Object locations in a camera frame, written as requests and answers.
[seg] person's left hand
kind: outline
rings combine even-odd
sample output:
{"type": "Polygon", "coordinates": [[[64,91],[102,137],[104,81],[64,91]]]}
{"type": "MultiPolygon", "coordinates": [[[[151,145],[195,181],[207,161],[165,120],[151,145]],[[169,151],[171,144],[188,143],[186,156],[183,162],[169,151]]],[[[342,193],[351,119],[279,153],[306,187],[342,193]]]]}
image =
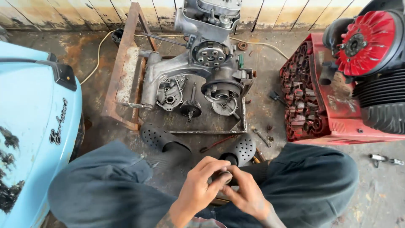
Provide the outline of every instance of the person's left hand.
{"type": "Polygon", "coordinates": [[[225,182],[232,178],[232,175],[227,173],[216,178],[211,184],[207,183],[214,172],[225,171],[226,166],[230,166],[229,161],[206,156],[188,172],[179,198],[169,210],[176,227],[184,227],[195,214],[206,208],[225,182]]]}

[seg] hands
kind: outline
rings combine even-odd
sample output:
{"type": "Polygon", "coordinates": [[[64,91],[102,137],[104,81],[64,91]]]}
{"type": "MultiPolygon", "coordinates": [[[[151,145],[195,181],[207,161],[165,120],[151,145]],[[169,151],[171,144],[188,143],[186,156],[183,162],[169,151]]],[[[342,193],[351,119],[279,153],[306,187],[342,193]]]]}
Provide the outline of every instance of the hands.
{"type": "Polygon", "coordinates": [[[225,185],[222,193],[228,196],[235,206],[255,217],[266,228],[285,228],[250,173],[240,170],[237,166],[229,166],[226,170],[230,171],[233,178],[238,181],[239,191],[236,192],[225,185]]]}
{"type": "Polygon", "coordinates": [[[208,178],[216,171],[225,171],[229,161],[204,157],[194,169],[190,170],[181,188],[179,198],[172,204],[169,214],[175,227],[184,227],[195,214],[203,210],[215,198],[231,174],[223,174],[211,184],[208,178]]]}

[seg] stained floor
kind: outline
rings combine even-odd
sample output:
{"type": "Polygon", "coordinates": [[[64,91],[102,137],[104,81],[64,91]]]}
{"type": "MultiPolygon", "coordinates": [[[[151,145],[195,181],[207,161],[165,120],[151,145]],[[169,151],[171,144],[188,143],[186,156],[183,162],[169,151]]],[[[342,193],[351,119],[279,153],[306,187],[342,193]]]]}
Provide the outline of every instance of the stained floor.
{"type": "MultiPolygon", "coordinates": [[[[31,47],[38,50],[53,52],[58,59],[69,64],[75,71],[79,81],[82,81],[93,70],[97,64],[97,48],[106,32],[76,32],[76,33],[28,33],[12,32],[12,43],[31,47]]],[[[244,33],[235,36],[236,38],[272,44],[287,56],[295,51],[300,43],[308,35],[307,32],[273,32],[273,33],[244,33]]],[[[150,49],[144,38],[136,38],[136,43],[144,49],[150,49]]],[[[165,42],[157,42],[159,52],[166,55],[178,55],[184,51],[183,47],[165,42]]],[[[106,39],[101,47],[100,64],[95,74],[82,85],[83,91],[83,112],[92,122],[92,127],[86,131],[80,154],[84,154],[96,149],[109,141],[121,140],[133,151],[146,155],[158,153],[149,150],[142,143],[139,136],[135,136],[124,127],[117,125],[110,120],[100,117],[100,112],[104,104],[107,87],[113,70],[117,46],[106,39]]],[[[247,94],[247,100],[252,103],[247,105],[248,129],[257,128],[265,136],[274,138],[272,147],[268,148],[256,137],[258,148],[270,159],[277,156],[280,149],[286,142],[284,129],[284,107],[278,102],[274,102],[267,97],[271,90],[280,91],[278,72],[284,64],[285,59],[268,47],[249,45],[243,52],[245,67],[253,68],[257,71],[257,79],[247,94]],[[266,126],[270,124],[274,130],[267,134],[266,126]]],[[[200,78],[193,78],[197,83],[203,83],[200,78]]],[[[189,96],[192,83],[188,83],[185,96],[189,96]]],[[[198,93],[197,99],[204,101],[202,94],[198,93]]],[[[209,109],[203,106],[205,114],[200,120],[196,119],[195,124],[187,125],[185,117],[182,117],[174,110],[171,113],[155,108],[152,113],[161,115],[163,118],[159,122],[165,128],[172,129],[204,129],[228,130],[235,123],[230,117],[216,116],[209,109]]],[[[147,119],[149,114],[140,113],[142,118],[147,119]]],[[[188,170],[190,170],[203,156],[210,155],[218,157],[222,151],[232,142],[232,139],[200,154],[198,150],[208,146],[226,136],[181,136],[189,142],[193,149],[193,160],[187,164],[182,164],[174,170],[168,170],[153,178],[150,185],[161,191],[178,195],[182,183],[185,180],[188,170]]],[[[367,158],[369,153],[383,154],[392,158],[405,160],[405,142],[358,144],[351,146],[332,146],[351,155],[357,162],[360,170],[360,182],[356,194],[354,195],[345,213],[336,219],[330,226],[334,228],[372,228],[372,227],[392,227],[405,228],[405,167],[382,164],[376,169],[367,158]]],[[[45,220],[48,228],[64,227],[64,225],[48,216],[45,220]]]]}

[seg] spanner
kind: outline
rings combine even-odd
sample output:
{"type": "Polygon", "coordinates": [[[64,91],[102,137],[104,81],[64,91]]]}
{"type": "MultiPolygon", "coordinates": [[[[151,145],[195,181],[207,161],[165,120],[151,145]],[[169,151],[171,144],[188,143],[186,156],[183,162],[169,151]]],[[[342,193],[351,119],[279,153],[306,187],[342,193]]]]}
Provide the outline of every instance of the spanner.
{"type": "Polygon", "coordinates": [[[260,134],[260,132],[255,128],[253,129],[253,132],[256,133],[267,145],[267,147],[271,147],[271,145],[267,142],[267,140],[260,134]]]}

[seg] red cooling fan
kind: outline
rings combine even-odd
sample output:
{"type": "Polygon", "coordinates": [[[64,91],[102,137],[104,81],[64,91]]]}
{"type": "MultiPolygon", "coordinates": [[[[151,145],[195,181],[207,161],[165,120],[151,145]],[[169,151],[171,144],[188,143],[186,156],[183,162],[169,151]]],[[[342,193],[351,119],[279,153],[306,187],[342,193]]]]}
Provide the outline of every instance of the red cooling fan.
{"type": "Polygon", "coordinates": [[[396,24],[387,11],[370,11],[358,16],[342,34],[343,42],[337,53],[336,64],[345,75],[361,76],[384,67],[392,57],[391,47],[396,43],[396,24]]]}

